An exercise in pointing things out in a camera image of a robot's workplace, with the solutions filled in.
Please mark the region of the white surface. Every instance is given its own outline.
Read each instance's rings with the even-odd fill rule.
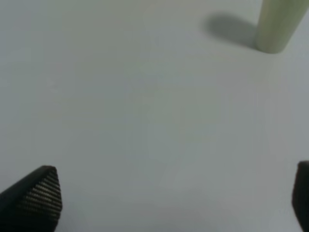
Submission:
[[[260,4],[1,1],[0,190],[55,165],[58,232],[300,231],[309,17],[279,55],[205,29]]]

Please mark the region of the cream cylinder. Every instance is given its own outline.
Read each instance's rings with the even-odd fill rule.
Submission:
[[[256,46],[266,53],[279,53],[288,44],[309,7],[309,0],[263,0]]]

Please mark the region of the white floor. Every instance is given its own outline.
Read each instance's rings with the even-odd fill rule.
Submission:
[[[267,55],[260,4],[0,1],[0,190],[55,165],[58,232],[300,231],[309,15]]]

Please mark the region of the cylindrical object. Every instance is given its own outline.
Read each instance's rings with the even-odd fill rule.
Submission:
[[[256,46],[266,53],[281,52],[309,7],[309,0],[263,0]]]

